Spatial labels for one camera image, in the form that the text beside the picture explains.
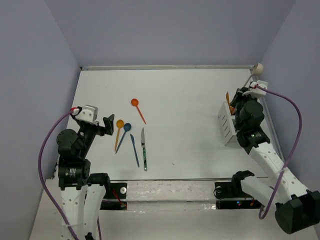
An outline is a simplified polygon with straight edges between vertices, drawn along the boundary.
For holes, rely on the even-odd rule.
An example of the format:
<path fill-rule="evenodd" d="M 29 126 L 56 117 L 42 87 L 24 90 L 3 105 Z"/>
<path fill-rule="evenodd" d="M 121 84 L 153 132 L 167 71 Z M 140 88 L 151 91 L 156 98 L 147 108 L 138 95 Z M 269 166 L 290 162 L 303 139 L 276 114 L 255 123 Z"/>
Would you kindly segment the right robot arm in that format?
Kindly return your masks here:
<path fill-rule="evenodd" d="M 320 193 L 302 184 L 276 153 L 271 140 L 261 128 L 263 107 L 258 102 L 258 84 L 236 90 L 230 105 L 235 109 L 235 132 L 239 145 L 262 168 L 272 185 L 260 182 L 250 171 L 237 172 L 230 183 L 235 196 L 247 194 L 260 202 L 258 217 L 263 220 L 271 208 L 279 227 L 293 234 L 320 222 Z"/>

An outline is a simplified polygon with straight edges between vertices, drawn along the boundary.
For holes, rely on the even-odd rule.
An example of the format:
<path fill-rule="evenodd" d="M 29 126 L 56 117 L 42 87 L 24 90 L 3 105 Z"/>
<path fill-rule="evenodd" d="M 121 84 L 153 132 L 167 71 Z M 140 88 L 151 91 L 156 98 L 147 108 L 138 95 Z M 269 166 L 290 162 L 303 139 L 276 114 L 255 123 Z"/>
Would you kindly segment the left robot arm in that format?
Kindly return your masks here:
<path fill-rule="evenodd" d="M 79 130 L 61 131 L 58 144 L 58 186 L 66 228 L 79 240 L 94 240 L 102 200 L 111 191 L 107 173 L 91 173 L 86 158 L 96 136 L 112 135 L 114 114 L 104 117 L 104 126 L 77 120 Z"/>

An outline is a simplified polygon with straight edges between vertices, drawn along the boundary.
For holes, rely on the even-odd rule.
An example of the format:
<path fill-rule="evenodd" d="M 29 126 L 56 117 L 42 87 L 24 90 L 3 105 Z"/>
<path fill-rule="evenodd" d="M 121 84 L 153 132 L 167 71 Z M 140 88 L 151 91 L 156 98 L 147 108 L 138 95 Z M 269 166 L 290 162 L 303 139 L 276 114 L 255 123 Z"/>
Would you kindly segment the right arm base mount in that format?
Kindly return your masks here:
<path fill-rule="evenodd" d="M 231 181 L 219 181 L 214 184 L 213 195 L 218 210 L 259 209 L 262 204 L 252 196 L 244 193 L 241 181 L 255 175 L 249 170 L 236 172 Z"/>

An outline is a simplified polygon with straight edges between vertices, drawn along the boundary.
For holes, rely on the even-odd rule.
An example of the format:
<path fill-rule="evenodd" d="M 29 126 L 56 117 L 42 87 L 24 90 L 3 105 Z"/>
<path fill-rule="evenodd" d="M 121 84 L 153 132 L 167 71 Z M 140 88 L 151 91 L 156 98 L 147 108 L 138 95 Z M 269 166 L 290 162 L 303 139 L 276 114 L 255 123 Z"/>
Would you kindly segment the orange-red plastic knife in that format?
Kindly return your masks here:
<path fill-rule="evenodd" d="M 230 108 L 230 114 L 233 116 L 235 114 L 235 108 L 234 107 L 231 107 Z"/>

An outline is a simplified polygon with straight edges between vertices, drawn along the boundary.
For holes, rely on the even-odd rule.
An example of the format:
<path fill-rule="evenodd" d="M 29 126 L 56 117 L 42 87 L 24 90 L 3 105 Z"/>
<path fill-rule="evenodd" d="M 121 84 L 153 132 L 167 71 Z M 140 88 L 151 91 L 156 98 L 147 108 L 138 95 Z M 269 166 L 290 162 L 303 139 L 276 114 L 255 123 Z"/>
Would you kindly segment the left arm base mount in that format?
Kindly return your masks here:
<path fill-rule="evenodd" d="M 128 184 L 126 182 L 112 182 L 110 191 L 102 199 L 100 210 L 127 210 L 127 190 Z"/>

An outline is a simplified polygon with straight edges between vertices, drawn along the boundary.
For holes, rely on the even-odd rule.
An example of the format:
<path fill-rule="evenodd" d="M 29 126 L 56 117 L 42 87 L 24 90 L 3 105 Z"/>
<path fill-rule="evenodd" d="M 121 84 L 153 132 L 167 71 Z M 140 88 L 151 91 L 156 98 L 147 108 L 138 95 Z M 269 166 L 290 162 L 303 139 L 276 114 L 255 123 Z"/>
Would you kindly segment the orange-red plastic spoon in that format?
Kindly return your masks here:
<path fill-rule="evenodd" d="M 142 112 L 141 112 L 141 110 L 140 110 L 140 108 L 139 108 L 139 101 L 138 101 L 138 99 L 133 98 L 133 99 L 131 100 L 131 105 L 134 106 L 134 107 L 136 107 L 136 109 L 137 109 L 137 111 L 138 111 L 138 113 L 139 113 L 142 121 L 143 121 L 144 124 L 146 125 L 146 124 L 147 124 L 147 123 L 146 123 L 146 120 L 145 120 L 145 118 L 144 118 L 144 116 L 143 116 L 143 114 L 142 114 Z"/>

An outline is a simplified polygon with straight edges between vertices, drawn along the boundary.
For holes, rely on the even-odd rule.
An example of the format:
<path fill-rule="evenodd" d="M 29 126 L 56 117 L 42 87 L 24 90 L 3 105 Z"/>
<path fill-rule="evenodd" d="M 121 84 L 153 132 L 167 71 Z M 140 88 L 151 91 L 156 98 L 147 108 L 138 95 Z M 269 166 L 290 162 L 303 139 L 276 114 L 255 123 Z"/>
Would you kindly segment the patterned-handle metal knife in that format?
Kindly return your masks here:
<path fill-rule="evenodd" d="M 141 147 L 142 147 L 142 154 L 143 154 L 143 165 L 144 165 L 144 170 L 148 170 L 148 165 L 147 165 L 147 153 L 146 153 L 146 142 L 145 142 L 145 131 L 144 128 L 141 130 Z"/>

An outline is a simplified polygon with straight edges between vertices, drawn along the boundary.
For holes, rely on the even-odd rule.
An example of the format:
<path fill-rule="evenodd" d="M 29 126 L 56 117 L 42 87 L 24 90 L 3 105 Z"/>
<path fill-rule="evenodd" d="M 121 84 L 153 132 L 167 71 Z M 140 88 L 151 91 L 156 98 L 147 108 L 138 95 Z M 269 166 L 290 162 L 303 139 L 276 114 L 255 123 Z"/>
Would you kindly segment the beige plastic spoon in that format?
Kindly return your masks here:
<path fill-rule="evenodd" d="M 243 87 L 248 87 L 250 85 L 250 83 L 252 82 L 251 79 L 253 77 L 258 77 L 260 76 L 264 71 L 264 66 L 262 63 L 257 63 L 254 65 L 253 69 L 250 72 L 250 75 L 248 77 L 248 79 L 246 80 L 246 82 L 244 83 Z"/>

